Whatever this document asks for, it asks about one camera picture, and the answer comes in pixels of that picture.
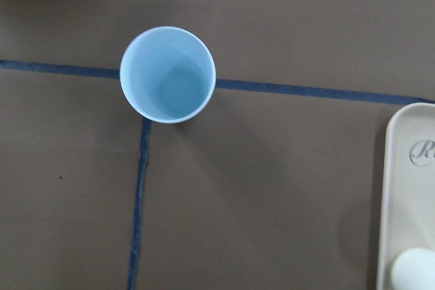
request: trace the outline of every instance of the brown surface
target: brown surface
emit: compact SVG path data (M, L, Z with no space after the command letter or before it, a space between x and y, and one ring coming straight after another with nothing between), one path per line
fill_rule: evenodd
M0 70L0 101L0 288L125 288L141 118L118 81Z
M154 124L139 288L373 289L397 108L218 90Z

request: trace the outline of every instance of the paper cup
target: paper cup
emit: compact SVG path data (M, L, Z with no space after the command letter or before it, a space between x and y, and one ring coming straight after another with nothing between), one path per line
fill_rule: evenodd
M127 47L120 80L127 101L142 116L174 124L194 117L216 83L213 58L195 35L173 26L143 32Z

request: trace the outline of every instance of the blue tape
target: blue tape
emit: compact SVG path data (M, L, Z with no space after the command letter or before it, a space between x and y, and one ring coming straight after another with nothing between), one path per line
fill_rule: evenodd
M141 145L139 148L139 167L137 169L137 184L135 209L133 213L133 237L130 245L130 268L128 269L128 290L134 290L136 285L137 268L139 267L139 255L142 238L142 207L143 185L145 183L146 166L150 150L151 120L142 120Z
M40 62L26 62L16 60L0 60L0 68L13 69L17 71L36 71L40 73L58 73L65 75L120 78L117 69L102 69L81 66L53 65Z
M101 69L91 67L53 65L38 62L24 62L15 60L0 60L0 68L15 69L21 71L39 71L44 73L60 73L67 75L79 75L90 77L120 78L120 72L116 69ZM416 96L402 96L394 94L382 94L372 92L357 92L348 90L336 90L331 88L312 88L308 86L293 86L285 84L260 83L255 81L237 81L233 79L218 79L216 88L227 90L242 90L251 92L267 92L277 94L291 94L298 96L313 96L317 98L336 98L350 101L364 101L374 103L387 103L390 105L409 105L411 103L435 103Z
M299 96L313 96L317 98L336 98L351 101L388 103L390 105L409 105L416 102L435 103L435 101L429 101L415 96L356 92L347 90L335 90L331 88L312 88L308 86L270 84L254 81L235 81L233 79L218 79L216 81L216 88L223 88L227 90L291 94Z

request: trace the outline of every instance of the cup rim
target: cup rim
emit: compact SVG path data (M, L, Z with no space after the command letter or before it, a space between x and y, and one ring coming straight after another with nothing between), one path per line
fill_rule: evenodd
M176 30L176 31L180 31L182 33L185 33L187 35L189 35L190 37L192 37L193 39L195 39L200 45L201 47L205 50L206 55L208 57L208 61L211 63L211 78L212 78L212 82L209 88L209 91L207 93L207 96L205 97L204 101L191 113L189 113L188 115L185 115L183 117L180 118L175 118L175 119L160 119L157 117L153 117L152 115L149 115L148 113L146 113L142 108L140 108L136 101L134 101L132 99L132 97L130 95L128 95L125 91L124 88L126 87L126 72L123 69L123 67L125 66L125 57L126 54L131 51L131 49L133 48L133 46L139 41L142 40L143 38L147 37L147 35L149 35L151 32L155 32L157 30ZM121 64L120 64L120 83L121 83L121 89L122 92L124 93L124 96L126 97L128 103L130 103L130 105L133 107L134 110L136 110L137 112L139 112L143 117L146 117L147 119L152 120L153 122L160 122L163 124L176 124L179 122L184 122L186 120L189 120L191 118L193 118L195 115L198 115L203 109L204 107L207 105L207 103L210 101L211 96L213 95L213 92L215 90L216 87L216 67L215 67L215 63L213 60L213 57L211 56L210 50L207 48L207 46L204 44L204 42L201 41L201 39L199 39L195 34L176 27L176 26L157 26L151 29L148 29L142 33L140 33L138 36L136 36L127 46L127 48L125 49L123 55L122 55L122 59L121 59Z

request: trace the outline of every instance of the cup bottom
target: cup bottom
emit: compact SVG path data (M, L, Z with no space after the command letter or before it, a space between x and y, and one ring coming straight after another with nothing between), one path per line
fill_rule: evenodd
M197 110L207 97L207 86L199 72L179 69L170 72L157 88L159 109L171 119L186 117Z

